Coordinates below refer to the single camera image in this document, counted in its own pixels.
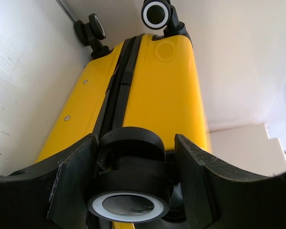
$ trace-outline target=white ceiling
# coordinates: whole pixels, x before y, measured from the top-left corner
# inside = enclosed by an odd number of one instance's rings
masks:
[[[96,13],[111,48],[151,32],[143,0],[65,2],[84,22]],[[192,37],[210,131],[264,122],[286,80],[286,0],[171,2]]]

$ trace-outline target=white ring on wheel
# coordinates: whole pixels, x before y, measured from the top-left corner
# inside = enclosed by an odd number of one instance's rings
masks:
[[[109,211],[107,211],[104,207],[103,207],[103,202],[109,198],[109,197],[117,197],[117,196],[123,196],[123,195],[129,195],[129,196],[137,196],[137,197],[144,197],[148,200],[150,200],[153,205],[154,208],[151,212],[145,214],[145,215],[141,215],[141,216],[119,216],[116,214],[113,214]],[[157,216],[161,215],[163,210],[164,210],[164,206],[163,204],[158,201],[157,199],[147,196],[147,195],[142,195],[142,194],[138,194],[138,193],[127,193],[127,192],[123,192],[123,193],[110,193],[101,197],[96,198],[93,203],[92,203],[92,207],[93,209],[100,214],[101,216],[106,217],[107,219],[110,219],[112,221],[122,221],[122,222],[142,222],[142,221],[147,221],[153,218],[156,218]]]
[[[102,33],[102,35],[105,37],[105,36],[106,36],[105,30],[104,30],[104,27],[103,27],[103,25],[102,25],[100,19],[99,19],[98,16],[96,16],[96,15],[94,16],[94,18],[95,18],[96,21],[98,21],[99,25],[101,26],[101,29],[102,29],[101,33]]]
[[[163,10],[164,10],[164,19],[161,23],[159,24],[152,24],[148,18],[147,18],[147,11],[149,8],[151,8],[152,6],[160,6]],[[161,2],[158,2],[158,1],[153,1],[151,3],[149,3],[143,10],[143,19],[144,19],[144,22],[151,28],[154,28],[154,29],[159,29],[161,27],[163,27],[167,21],[168,21],[168,10],[166,8],[166,6],[161,3]]]

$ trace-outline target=zipper track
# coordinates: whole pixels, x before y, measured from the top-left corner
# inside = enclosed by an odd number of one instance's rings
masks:
[[[106,111],[105,111],[104,119],[102,122],[102,127],[101,127],[99,138],[103,137],[107,132],[112,130],[113,116],[114,116],[116,104],[118,101],[121,81],[122,81],[123,73],[125,71],[127,63],[129,61],[130,54],[133,49],[135,38],[136,37],[133,37],[130,39],[128,46],[126,48],[125,54],[121,58],[119,67],[116,71],[116,74],[114,75],[113,83],[109,91],[108,102],[107,102]]]

